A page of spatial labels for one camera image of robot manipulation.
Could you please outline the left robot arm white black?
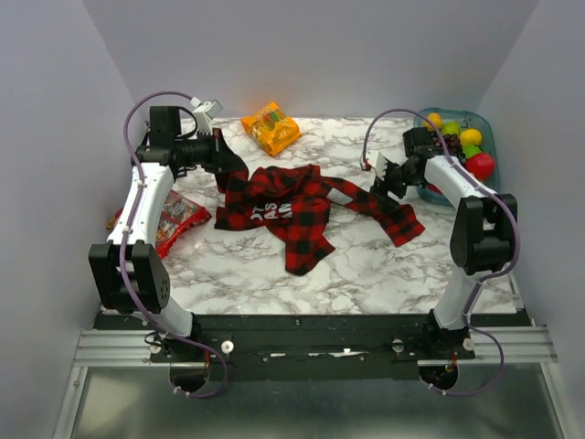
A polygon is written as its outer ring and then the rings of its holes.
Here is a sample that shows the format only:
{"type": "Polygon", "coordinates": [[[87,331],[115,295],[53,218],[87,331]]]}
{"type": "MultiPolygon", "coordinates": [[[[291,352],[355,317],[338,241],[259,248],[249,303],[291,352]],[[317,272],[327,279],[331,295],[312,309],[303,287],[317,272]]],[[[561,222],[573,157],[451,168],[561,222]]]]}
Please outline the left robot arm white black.
{"type": "Polygon", "coordinates": [[[155,250],[165,200],[180,177],[197,167],[215,175],[245,164],[211,125],[217,101],[192,102],[195,128],[186,133],[179,106],[153,106],[147,140],[133,149],[132,182],[122,214],[106,242],[90,247],[89,262],[102,305],[121,314],[141,314],[156,328],[174,334],[172,351],[183,361],[203,348],[197,320],[171,297],[170,279],[155,250]]]}

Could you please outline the red black plaid shirt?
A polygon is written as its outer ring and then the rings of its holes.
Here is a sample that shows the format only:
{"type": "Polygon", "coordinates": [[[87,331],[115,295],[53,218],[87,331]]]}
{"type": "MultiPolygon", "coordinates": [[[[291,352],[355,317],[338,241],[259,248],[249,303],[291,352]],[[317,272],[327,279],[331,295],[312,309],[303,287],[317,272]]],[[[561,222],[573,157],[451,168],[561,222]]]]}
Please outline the red black plaid shirt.
{"type": "Polygon", "coordinates": [[[217,208],[217,230],[268,229],[284,242],[285,271],[309,273],[335,250],[325,238],[331,206],[336,204],[375,220],[393,244],[420,236],[424,226],[410,205],[384,206],[374,195],[339,177],[321,174],[315,165],[296,168],[247,168],[216,176],[224,205],[217,208]]]}

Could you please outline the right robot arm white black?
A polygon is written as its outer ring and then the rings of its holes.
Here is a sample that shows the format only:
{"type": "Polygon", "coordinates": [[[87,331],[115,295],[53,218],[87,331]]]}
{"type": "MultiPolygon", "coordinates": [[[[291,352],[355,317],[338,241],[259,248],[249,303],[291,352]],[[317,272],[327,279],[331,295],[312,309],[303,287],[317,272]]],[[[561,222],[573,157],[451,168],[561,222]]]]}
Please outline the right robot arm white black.
{"type": "Polygon", "coordinates": [[[422,351],[438,359],[453,348],[448,330],[471,323],[471,312],[484,286],[507,274],[519,255],[517,201],[498,194],[472,176],[449,154],[441,134],[412,128],[403,135],[407,160],[397,164],[379,151],[365,153],[375,173],[374,193],[403,198],[410,186],[433,185],[456,208],[450,253],[455,268],[445,293],[432,310],[437,327],[420,336],[422,351]]]}

